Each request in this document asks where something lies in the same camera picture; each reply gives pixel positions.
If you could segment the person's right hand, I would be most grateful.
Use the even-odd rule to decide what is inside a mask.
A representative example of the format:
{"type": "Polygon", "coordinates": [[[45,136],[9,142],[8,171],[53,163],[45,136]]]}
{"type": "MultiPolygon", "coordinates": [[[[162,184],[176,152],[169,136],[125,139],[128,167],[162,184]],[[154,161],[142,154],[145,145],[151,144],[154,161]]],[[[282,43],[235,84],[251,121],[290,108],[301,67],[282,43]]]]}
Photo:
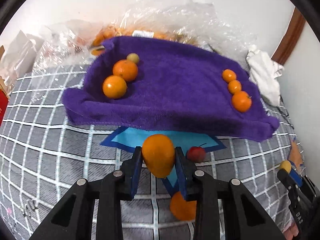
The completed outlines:
{"type": "Polygon", "coordinates": [[[286,240],[293,240],[294,237],[298,236],[299,230],[296,224],[291,225],[283,232],[286,240]]]}

